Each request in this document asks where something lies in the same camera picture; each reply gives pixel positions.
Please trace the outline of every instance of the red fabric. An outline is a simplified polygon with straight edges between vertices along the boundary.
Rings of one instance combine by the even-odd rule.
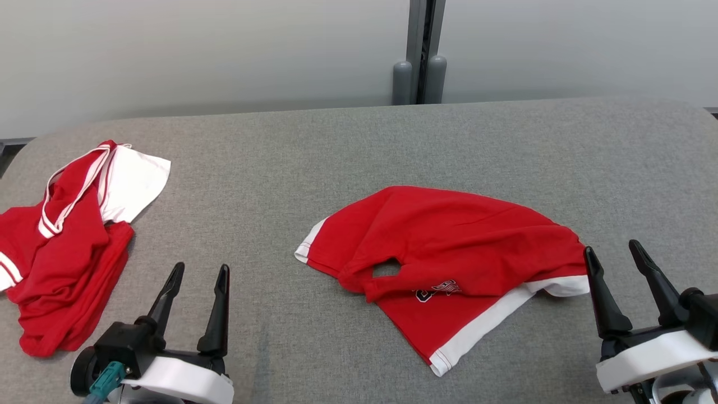
[[[327,218],[307,264],[376,302],[429,363],[510,290],[585,275],[583,249],[571,229],[524,206],[396,186]],[[399,273],[373,277],[374,265],[390,258],[401,263]],[[431,295],[422,302],[417,293]]]
[[[43,202],[0,215],[0,252],[24,278],[6,294],[19,307],[20,346],[29,355],[79,348],[126,264],[134,232],[126,222],[106,226],[98,205],[101,165],[93,162],[106,156],[92,152],[73,161],[52,184],[46,212],[51,221],[65,217],[61,233],[46,239],[38,230]]]

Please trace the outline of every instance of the white wall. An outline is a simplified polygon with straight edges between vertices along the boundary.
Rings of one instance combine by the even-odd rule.
[[[391,103],[409,0],[0,1],[0,139],[84,121]]]
[[[718,106],[716,0],[446,0],[446,102],[641,93]]]

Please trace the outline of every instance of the gray table surface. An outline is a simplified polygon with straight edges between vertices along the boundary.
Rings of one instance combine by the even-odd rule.
[[[236,403],[629,403],[595,378],[587,295],[538,295],[434,376],[375,305],[293,257],[312,225],[383,187],[420,185],[530,206],[592,245],[634,326],[658,311],[639,239],[679,290],[718,292],[718,121],[649,98],[583,98],[102,122],[34,140],[0,180],[0,211],[38,202],[57,168],[105,139],[172,161],[135,220],[130,260],[88,344],[151,305],[187,264],[166,338],[193,349],[219,266],[233,270],[228,372]],[[79,403],[76,353],[20,350],[0,298],[2,403]]]

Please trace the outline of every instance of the hole in garment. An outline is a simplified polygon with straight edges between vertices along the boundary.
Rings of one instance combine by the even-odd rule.
[[[390,258],[388,261],[374,265],[372,277],[397,276],[400,269],[401,264],[399,261],[396,258]]]

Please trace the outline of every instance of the red and white clothing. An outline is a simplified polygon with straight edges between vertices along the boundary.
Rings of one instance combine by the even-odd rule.
[[[0,215],[0,290],[20,309],[23,350],[75,350],[127,261],[129,222],[162,191],[170,162],[108,140],[50,177],[36,206]]]
[[[395,186],[319,222],[294,255],[376,302],[442,376],[537,291],[588,293],[583,249],[524,206]],[[374,277],[390,258],[399,273]]]

